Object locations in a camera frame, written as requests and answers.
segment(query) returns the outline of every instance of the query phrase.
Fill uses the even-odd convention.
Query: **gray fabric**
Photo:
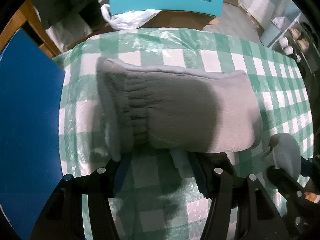
[[[262,159],[265,182],[269,187],[274,185],[267,178],[267,168],[275,166],[284,169],[293,179],[297,180],[301,172],[300,147],[289,133],[279,133],[270,137],[270,148],[264,152]]]
[[[99,96],[103,98],[103,100],[101,100],[101,105],[103,109],[103,122],[105,125],[105,142],[107,150],[113,160],[119,162],[121,159],[121,150],[122,152],[130,151],[132,146],[120,149],[121,140],[119,138],[118,117],[114,105],[113,94],[111,93],[107,82],[102,82],[102,80],[98,79],[97,83]]]
[[[97,76],[112,87],[120,130],[133,132],[135,144],[217,153],[260,142],[260,109],[243,71],[136,67],[100,58]]]

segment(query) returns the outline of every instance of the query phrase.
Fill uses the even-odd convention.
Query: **table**
[[[276,133],[292,134],[301,155],[313,155],[308,95],[293,59],[232,36],[182,28],[146,28],[93,36],[54,59],[66,72],[59,115],[64,174],[88,175],[109,160],[95,79],[95,64],[101,55],[142,66],[246,71],[259,102],[263,134],[257,148],[228,153],[238,176],[253,173],[263,180],[261,153],[267,149],[270,135]],[[299,182],[304,186],[307,178],[300,177]],[[276,190],[267,191],[283,214],[284,198]],[[211,202],[199,193],[190,169],[179,174],[168,150],[142,147],[133,151],[123,188],[109,203],[121,239],[196,240]],[[92,239],[86,196],[83,214],[86,237]],[[232,210],[230,232],[235,221],[236,210]]]

